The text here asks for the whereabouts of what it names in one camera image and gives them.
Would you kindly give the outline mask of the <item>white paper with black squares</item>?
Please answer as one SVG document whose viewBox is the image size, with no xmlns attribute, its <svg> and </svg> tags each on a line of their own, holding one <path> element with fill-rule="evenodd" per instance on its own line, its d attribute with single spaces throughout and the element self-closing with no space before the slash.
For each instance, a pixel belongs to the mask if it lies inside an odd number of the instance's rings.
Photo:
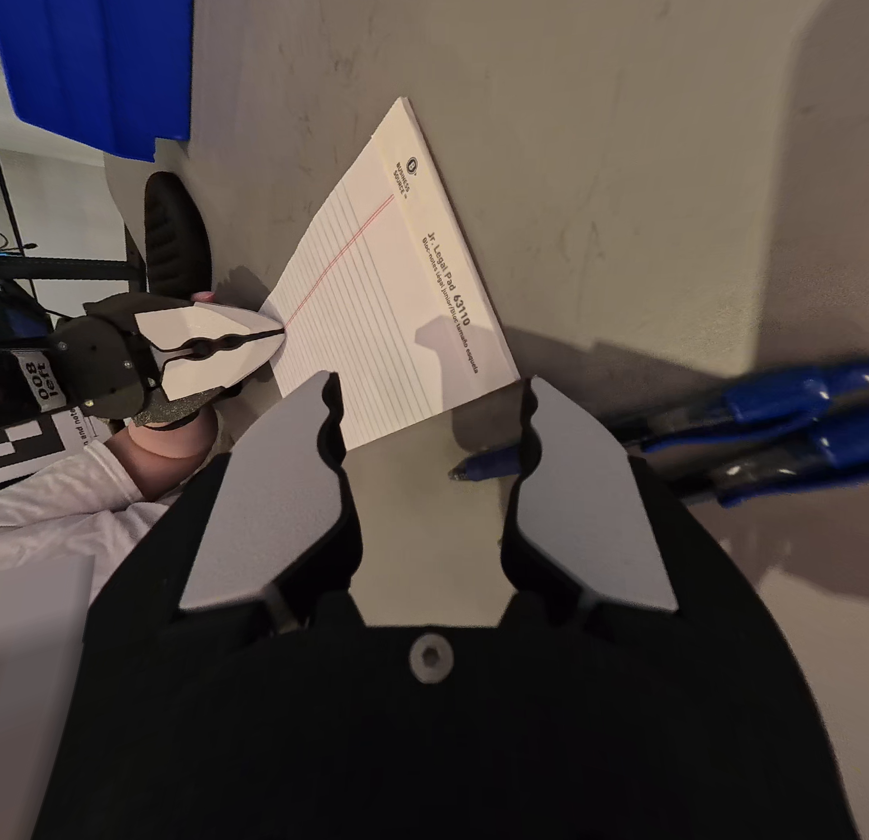
<svg viewBox="0 0 869 840">
<path fill-rule="evenodd" d="M 80 409 L 42 415 L 1 430 L 1 487 L 25 479 L 48 465 L 105 442 L 111 428 Z"/>
</svg>

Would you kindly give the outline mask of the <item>blue plastic bin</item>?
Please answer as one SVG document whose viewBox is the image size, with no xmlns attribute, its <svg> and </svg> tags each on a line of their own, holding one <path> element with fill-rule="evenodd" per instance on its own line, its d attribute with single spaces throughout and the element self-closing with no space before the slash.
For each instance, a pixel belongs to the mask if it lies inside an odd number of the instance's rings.
<svg viewBox="0 0 869 840">
<path fill-rule="evenodd" d="M 152 162 L 191 130 L 194 0 L 2 0 L 1 52 L 22 122 Z"/>
</svg>

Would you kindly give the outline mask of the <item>white lined notepad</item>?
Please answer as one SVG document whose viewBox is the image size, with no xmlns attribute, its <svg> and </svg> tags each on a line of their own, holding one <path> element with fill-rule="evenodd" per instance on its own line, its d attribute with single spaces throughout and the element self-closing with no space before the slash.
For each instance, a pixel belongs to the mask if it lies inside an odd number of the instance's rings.
<svg viewBox="0 0 869 840">
<path fill-rule="evenodd" d="M 516 363 L 434 158 L 400 97 L 332 189 L 260 311 L 286 397 L 339 377 L 352 451 L 503 389 Z"/>
</svg>

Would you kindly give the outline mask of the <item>blue retractable pen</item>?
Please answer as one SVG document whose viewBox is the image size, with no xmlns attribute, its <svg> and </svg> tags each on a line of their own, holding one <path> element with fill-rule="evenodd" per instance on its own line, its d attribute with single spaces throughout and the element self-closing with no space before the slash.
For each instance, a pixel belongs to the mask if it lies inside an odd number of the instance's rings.
<svg viewBox="0 0 869 840">
<path fill-rule="evenodd" d="M 862 406 L 821 418 L 729 462 L 668 479 L 667 485 L 685 504 L 713 500 L 729 508 L 867 480 L 868 409 Z"/>
<path fill-rule="evenodd" d="M 849 409 L 836 402 L 867 393 L 868 366 L 861 360 L 803 365 L 747 376 L 703 398 L 645 414 L 604 421 L 625 447 L 644 453 L 677 445 L 755 443 L 758 448 Z"/>
</svg>

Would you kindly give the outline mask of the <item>black metal monitor stand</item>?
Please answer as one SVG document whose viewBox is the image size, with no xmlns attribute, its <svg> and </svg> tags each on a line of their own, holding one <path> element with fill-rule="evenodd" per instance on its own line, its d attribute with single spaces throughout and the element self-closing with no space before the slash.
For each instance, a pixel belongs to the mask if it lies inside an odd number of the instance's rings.
<svg viewBox="0 0 869 840">
<path fill-rule="evenodd" d="M 2 279 L 97 282 L 144 291 L 144 261 L 110 195 L 104 166 L 2 150 Z"/>
</svg>

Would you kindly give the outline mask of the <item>person's left forearm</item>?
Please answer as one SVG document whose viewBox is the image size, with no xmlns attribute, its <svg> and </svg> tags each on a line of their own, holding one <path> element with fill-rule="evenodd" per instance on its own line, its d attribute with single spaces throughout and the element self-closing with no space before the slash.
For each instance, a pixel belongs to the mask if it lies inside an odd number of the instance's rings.
<svg viewBox="0 0 869 840">
<path fill-rule="evenodd" d="M 206 405 L 181 425 L 131 423 L 103 444 L 125 468 L 144 499 L 165 504 L 168 510 L 185 481 L 209 458 L 219 430 L 214 407 Z"/>
</svg>

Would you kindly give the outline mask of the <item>person's light shirt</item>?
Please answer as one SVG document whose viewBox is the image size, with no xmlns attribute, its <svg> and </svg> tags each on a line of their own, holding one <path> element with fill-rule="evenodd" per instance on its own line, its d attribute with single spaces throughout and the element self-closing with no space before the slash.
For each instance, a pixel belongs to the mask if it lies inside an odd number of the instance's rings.
<svg viewBox="0 0 869 840">
<path fill-rule="evenodd" d="M 2 490 L 1 570 L 91 557 L 94 598 L 166 510 L 94 442 Z"/>
</svg>

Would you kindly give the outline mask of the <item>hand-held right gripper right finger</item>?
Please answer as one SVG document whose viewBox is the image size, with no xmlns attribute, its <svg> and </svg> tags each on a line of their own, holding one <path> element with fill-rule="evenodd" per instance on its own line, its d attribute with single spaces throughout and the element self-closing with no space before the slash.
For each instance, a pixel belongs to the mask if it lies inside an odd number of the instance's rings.
<svg viewBox="0 0 869 840">
<path fill-rule="evenodd" d="M 520 474 L 511 491 L 502 560 L 540 563 L 554 600 L 674 613 L 679 604 L 629 455 L 590 413 L 546 380 L 525 384 Z"/>
</svg>

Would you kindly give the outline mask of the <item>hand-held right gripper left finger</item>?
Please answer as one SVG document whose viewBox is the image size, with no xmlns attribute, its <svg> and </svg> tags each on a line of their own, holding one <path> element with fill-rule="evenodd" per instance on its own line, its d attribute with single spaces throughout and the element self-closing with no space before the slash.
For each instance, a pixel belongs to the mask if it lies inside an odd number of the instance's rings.
<svg viewBox="0 0 869 840">
<path fill-rule="evenodd" d="M 182 610 L 238 605 L 272 585 L 293 613 L 348 590 L 363 542 L 342 464 L 342 388 L 322 370 L 235 443 L 181 596 Z"/>
</svg>

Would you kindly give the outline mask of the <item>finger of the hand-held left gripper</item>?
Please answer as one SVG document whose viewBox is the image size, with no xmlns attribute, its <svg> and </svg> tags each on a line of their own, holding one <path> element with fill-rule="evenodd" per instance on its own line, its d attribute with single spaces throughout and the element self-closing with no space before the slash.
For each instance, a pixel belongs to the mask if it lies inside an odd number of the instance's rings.
<svg viewBox="0 0 869 840">
<path fill-rule="evenodd" d="M 244 336 L 233 348 L 221 347 L 208 356 L 174 356 L 162 367 L 161 388 L 168 400 L 179 400 L 212 389 L 229 389 L 268 363 L 283 344 L 283 332 Z"/>
<path fill-rule="evenodd" d="M 138 312 L 138 331 L 163 352 L 179 351 L 198 340 L 283 336 L 283 325 L 266 315 L 214 302 L 193 302 L 175 309 Z"/>
</svg>

